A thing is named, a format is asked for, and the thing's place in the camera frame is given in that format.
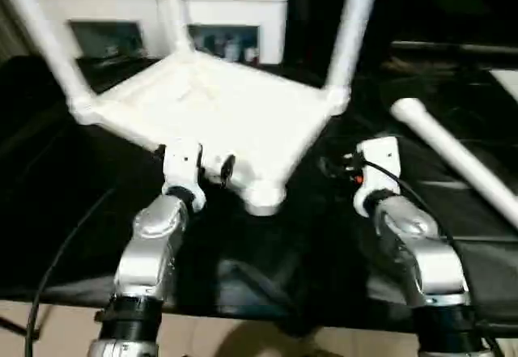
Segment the white pvc pipe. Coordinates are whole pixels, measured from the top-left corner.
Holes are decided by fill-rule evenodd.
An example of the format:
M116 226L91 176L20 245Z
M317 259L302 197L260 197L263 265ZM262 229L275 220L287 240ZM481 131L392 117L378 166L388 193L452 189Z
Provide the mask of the white pvc pipe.
M169 14L172 21L172 34L175 39L175 49L192 51L193 46L187 30L187 16L182 0L168 0Z
M345 0L342 9L340 27L325 83L329 98L337 103L337 113L343 112L349 103L350 83L355 74L373 3L374 0Z
M518 229L518 201L515 194L458 142L427 111L420 100L404 98L391 108L392 115L405 122L419 137L452 165L493 207Z
M10 1L65 92L70 111L87 111L94 102L93 92L75 60L67 56L57 41L39 3L36 0Z

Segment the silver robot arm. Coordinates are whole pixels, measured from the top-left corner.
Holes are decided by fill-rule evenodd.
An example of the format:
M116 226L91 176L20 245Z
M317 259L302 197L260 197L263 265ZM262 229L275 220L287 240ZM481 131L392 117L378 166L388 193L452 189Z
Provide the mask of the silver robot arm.
M165 150L162 193L134 219L133 236L122 254L108 306L89 357L156 357L162 306L171 295L175 257L189 215L205 205L197 183L201 147L176 140Z
M396 138L367 140L346 158L362 169L355 209L371 219L380 251L402 269L400 287L412 309L419 356L493 356L475 328L461 261L441 237L437 222L400 195L397 181L365 164L374 163L399 177Z

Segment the floor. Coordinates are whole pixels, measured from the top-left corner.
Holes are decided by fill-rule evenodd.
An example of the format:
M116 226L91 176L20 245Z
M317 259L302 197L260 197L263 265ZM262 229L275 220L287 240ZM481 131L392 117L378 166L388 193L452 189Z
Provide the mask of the floor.
M87 355L99 326L95 310L43 306L45 327L35 344L35 357ZM25 325L28 305L0 301L0 316ZM311 341L296 341L267 322L164 315L159 334L160 356L164 357L315 357L357 356L416 357L417 340L410 334L352 329L320 329ZM518 342L502 342L506 356L518 355ZM23 355L23 339L0 330L4 357Z

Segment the wire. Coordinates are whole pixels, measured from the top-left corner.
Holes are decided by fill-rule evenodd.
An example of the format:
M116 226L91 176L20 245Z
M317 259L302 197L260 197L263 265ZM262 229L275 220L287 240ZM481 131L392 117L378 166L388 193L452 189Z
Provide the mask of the wire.
M380 165L373 163L372 161L368 161L368 160L364 159L363 163L365 165L373 167L374 169L377 169L378 171L382 172L383 174L388 176L390 179L392 179L393 181L398 183L400 185L400 187L402 187L407 193L409 193L421 205L421 207L433 219L435 219L435 221L437 221L439 226L443 226L443 227L446 226L440 221L440 219L437 217L437 215L433 212L430 205L418 193L416 193L415 190L412 189L412 186L409 185L406 181L404 181L400 177L394 175L388 169L383 168ZM465 264L465 262L462 260L462 255L461 255L459 245L457 245L456 241L453 239L453 236L445 228L441 229L441 232L444 234L444 237L446 238L448 243L452 246L453 250L455 250L456 255L459 257L459 260L461 261L461 264ZM465 274L465 280L466 280L466 284L467 284L468 291L470 294L470 299L473 303L472 304L473 310L475 312L476 317L478 317L478 319L480 319L481 315L478 311L478 308L479 308L478 299L476 298L473 288L472 288L473 284L472 284L471 276L469 274L469 271L466 268L464 268L463 271ZM502 349L500 348L500 345L496 342L495 338L493 338L489 334L487 334L487 329L485 328L485 326L483 326L481 324L481 322L478 321L477 323L475 323L475 327L482 332L482 337L486 340L491 351L495 354L495 357L504 357L504 354L502 352Z
M47 282L50 279L50 275L56 268L56 265L58 264L59 260L61 259L63 253L65 252L66 248L69 246L70 242L74 239L74 237L78 234L78 232L81 230L81 227L83 227L84 223L90 218L92 213L99 207L112 193L115 191L115 186L108 189L98 200L96 203L93 204L90 209L84 214L84 216L79 220L78 224L75 225L75 227L72 229L72 231L69 233L69 235L65 238L61 246L56 252L56 255L54 256L54 259L50 263L49 268L45 271L45 274L43 275L43 278L40 280L40 284L38 285L38 288L36 290L36 294L34 295L34 298L32 300L32 306L31 311L29 313L29 318L27 321L27 333L25 334L25 357L32 357L32 339L34 337L35 328L36 328L36 319L38 316L38 310L40 307L40 298L41 294L43 293Z
M491 349L491 351L493 351L495 357L505 357L505 354L503 353L502 348L496 341L495 337L485 335L484 339L487 342L487 346Z

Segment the black tablecloth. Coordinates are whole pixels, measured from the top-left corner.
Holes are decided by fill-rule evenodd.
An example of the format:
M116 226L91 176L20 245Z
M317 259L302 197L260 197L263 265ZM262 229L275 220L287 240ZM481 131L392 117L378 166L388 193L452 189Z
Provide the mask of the black tablecloth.
M114 79L147 65L101 71L83 67L102 91ZM10 97L10 110L0 121L5 134L0 146L0 297L29 300L70 229L103 193L115 188L88 218L45 293L53 303L102 306L130 238L132 218L159 193L161 164L101 128L75 124L42 63L16 59L8 66L0 73L2 95L14 91L12 87L22 93ZM13 74L24 76L22 86ZM300 331L311 325L411 330L401 294L386 279L391 270L372 248L372 226L352 209L354 186L324 169L325 162L352 151L365 138L396 134L403 176L441 219L453 221L448 228L453 225L452 234L461 240L486 317L500 327L518 319L514 231L472 191L452 193L423 185L427 177L459 179L386 110L394 94L419 96L479 155L496 154L499 161L489 162L512 182L509 168L515 155L510 146L517 138L510 128L514 123L504 122L516 115L516 103L487 73L465 70L403 80L387 73L364 74L356 78L353 92L346 114L329 123L296 169L277 215L247 215L235 194L202 183L206 209L186 233L168 309L288 321L291 331L297 325ZM470 218L474 212L477 223ZM487 229L481 230L481 221Z

